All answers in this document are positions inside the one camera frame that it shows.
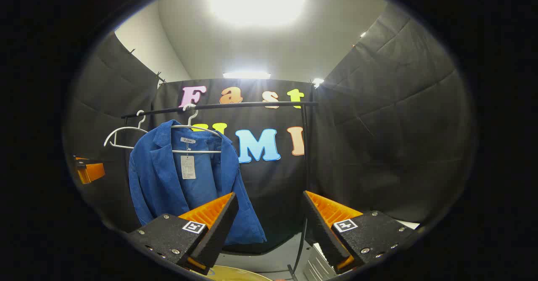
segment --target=yellow disc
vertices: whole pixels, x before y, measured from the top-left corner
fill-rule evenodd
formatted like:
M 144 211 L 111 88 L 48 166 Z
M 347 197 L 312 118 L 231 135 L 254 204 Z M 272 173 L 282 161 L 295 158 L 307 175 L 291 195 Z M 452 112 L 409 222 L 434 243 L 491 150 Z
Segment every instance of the yellow disc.
M 215 281 L 272 281 L 251 271 L 216 265 L 209 269 L 207 279 Z

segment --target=blue letter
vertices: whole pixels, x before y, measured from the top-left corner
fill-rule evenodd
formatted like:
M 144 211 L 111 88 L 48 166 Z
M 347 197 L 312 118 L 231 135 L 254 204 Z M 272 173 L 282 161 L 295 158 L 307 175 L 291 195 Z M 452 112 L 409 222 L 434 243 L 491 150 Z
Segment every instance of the blue letter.
M 266 128 L 261 132 L 260 140 L 256 141 L 254 135 L 249 130 L 239 130 L 236 132 L 236 136 L 239 137 L 239 163 L 248 163 L 252 161 L 252 158 L 248 155 L 254 156 L 256 161 L 260 161 L 261 152 L 265 149 L 264 160 L 272 162 L 280 159 L 280 154 L 277 152 L 277 143 L 274 141 L 274 136 L 277 134 L 277 130 L 272 128 Z

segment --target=price tag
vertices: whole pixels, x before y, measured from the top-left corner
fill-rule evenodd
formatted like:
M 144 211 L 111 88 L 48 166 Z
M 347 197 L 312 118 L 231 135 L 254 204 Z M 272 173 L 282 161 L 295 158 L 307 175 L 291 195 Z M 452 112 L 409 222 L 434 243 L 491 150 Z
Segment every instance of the price tag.
M 181 156 L 181 177 L 183 179 L 196 179 L 194 156 Z

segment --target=yellow letter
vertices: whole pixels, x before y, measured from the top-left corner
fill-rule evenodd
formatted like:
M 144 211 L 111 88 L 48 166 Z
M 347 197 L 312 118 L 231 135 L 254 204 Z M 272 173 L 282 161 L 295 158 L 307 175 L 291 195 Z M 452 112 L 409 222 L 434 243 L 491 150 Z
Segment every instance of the yellow letter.
M 207 124 L 204 124 L 204 123 L 193 124 L 193 126 L 205 128 L 206 130 L 209 128 L 209 126 Z M 200 130 L 198 128 L 191 128 L 191 130 L 193 130 L 193 132 L 201 132 L 201 131 L 203 131 L 203 130 Z
M 225 124 L 225 123 L 215 123 L 213 124 L 213 128 L 215 128 L 215 130 L 221 132 L 221 134 L 224 135 L 224 129 L 228 127 L 228 124 Z
M 292 99 L 293 102 L 299 102 L 301 101 L 301 97 L 304 97 L 304 94 L 299 91 L 299 89 L 294 89 L 288 92 L 287 94 Z M 300 109 L 300 105 L 294 105 L 293 107 Z

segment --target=black metal rod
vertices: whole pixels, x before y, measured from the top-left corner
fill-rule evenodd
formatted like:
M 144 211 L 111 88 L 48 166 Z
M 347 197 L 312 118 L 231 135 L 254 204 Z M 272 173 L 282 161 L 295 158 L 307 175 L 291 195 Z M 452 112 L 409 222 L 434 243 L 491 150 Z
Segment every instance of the black metal rod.
M 276 101 L 276 102 L 241 102 L 241 103 L 224 103 L 224 104 L 204 104 L 196 105 L 195 110 L 209 110 L 209 109 L 229 109 L 233 107 L 252 107 L 252 106 L 298 106 L 298 105 L 307 105 L 307 106 L 317 106 L 317 102 L 313 101 Z M 182 112 L 183 107 L 173 107 L 171 109 L 157 110 L 157 111 L 148 111 L 138 114 L 138 116 L 144 115 L 153 115 L 153 114 L 164 114 L 164 113 L 173 113 L 173 112 Z M 136 117 L 136 114 L 130 114 L 122 116 L 122 118 Z
M 288 264 L 288 270 L 290 270 L 290 275 L 292 275 L 293 281 L 297 281 L 297 277 L 295 276 L 295 273 L 292 270 L 292 266 Z
M 306 180 L 306 189 L 311 190 L 310 183 L 310 169 L 308 164 L 308 120 L 306 115 L 306 107 L 301 105 L 301 119 L 303 124 L 303 145 L 304 145 L 304 179 Z M 303 228 L 301 231 L 301 241 L 299 242 L 299 251 L 297 252 L 297 258 L 295 259 L 295 265 L 293 266 L 293 273 L 297 270 L 299 261 L 301 260 L 302 248 L 304 245 L 304 237 L 306 236 L 306 229 L 308 220 L 304 217 Z

